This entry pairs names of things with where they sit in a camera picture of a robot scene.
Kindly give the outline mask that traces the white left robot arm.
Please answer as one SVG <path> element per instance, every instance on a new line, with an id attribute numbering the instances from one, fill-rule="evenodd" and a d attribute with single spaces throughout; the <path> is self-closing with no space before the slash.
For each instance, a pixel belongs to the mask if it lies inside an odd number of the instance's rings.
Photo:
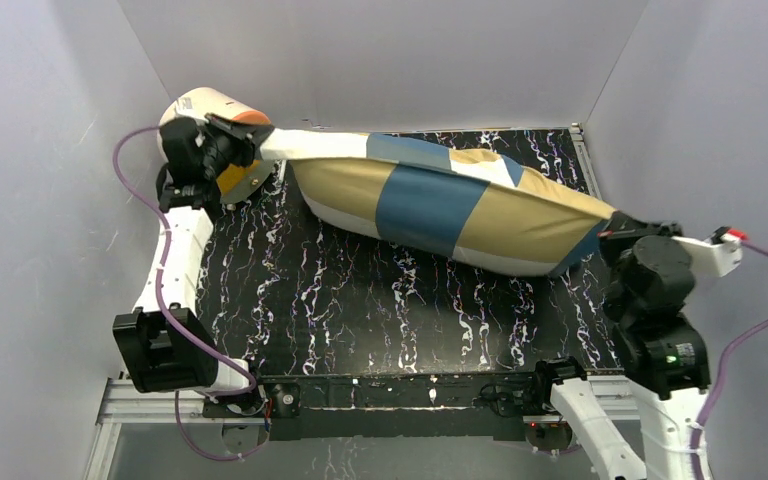
<path id="1" fill-rule="evenodd" d="M 116 144 L 115 174 L 159 224 L 143 290 L 130 312 L 115 317 L 112 328 L 138 392 L 193 390 L 238 396 L 256 389 L 248 362 L 219 352 L 199 320 L 197 289 L 204 252 L 223 211 L 219 176 L 231 166 L 248 167 L 257 161 L 260 145 L 273 130 L 264 121 L 214 113 L 174 116 L 150 128 L 165 158 L 153 200 L 125 178 L 120 165 L 120 153 L 135 135 L 129 133 Z"/>

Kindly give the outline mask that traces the blue beige white pillowcase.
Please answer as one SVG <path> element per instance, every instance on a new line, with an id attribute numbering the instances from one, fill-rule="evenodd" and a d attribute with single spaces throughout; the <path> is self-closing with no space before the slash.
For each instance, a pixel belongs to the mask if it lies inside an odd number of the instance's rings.
<path id="1" fill-rule="evenodd" d="M 556 276 L 593 253 L 614 214 L 602 200 L 487 149 L 386 134 L 275 130 L 322 221 L 511 277 Z"/>

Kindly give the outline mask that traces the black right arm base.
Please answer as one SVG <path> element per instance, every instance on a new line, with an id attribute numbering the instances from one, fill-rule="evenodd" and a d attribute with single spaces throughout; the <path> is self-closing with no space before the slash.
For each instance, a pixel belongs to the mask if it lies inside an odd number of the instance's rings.
<path id="1" fill-rule="evenodd" d="M 500 418 L 522 420 L 525 442 L 535 454 L 558 457 L 582 450 L 572 427 L 550 405 L 545 393 L 540 378 L 503 378 L 482 385 L 473 405 L 487 408 Z"/>

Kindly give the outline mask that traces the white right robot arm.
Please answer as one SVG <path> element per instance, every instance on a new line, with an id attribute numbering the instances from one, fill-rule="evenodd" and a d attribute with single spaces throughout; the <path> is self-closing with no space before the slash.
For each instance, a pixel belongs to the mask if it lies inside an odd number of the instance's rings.
<path id="1" fill-rule="evenodd" d="M 675 223 L 616 212 L 596 235 L 610 269 L 603 312 L 637 407 L 644 453 L 637 455 L 574 359 L 535 369 L 542 406 L 565 422 L 601 479 L 703 478 L 697 415 L 713 395 L 707 347 L 683 313 L 700 276 L 722 277 L 742 260 L 740 239 L 719 230 L 705 240 Z"/>

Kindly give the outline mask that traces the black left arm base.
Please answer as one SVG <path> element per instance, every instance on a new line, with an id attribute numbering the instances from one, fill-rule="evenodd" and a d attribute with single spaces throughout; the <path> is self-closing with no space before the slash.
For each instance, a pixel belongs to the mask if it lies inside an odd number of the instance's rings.
<path id="1" fill-rule="evenodd" d="M 220 424 L 228 450 L 243 453 L 270 441 L 300 440 L 301 403 L 300 376 L 267 376 L 249 393 L 206 397 L 201 416 Z"/>

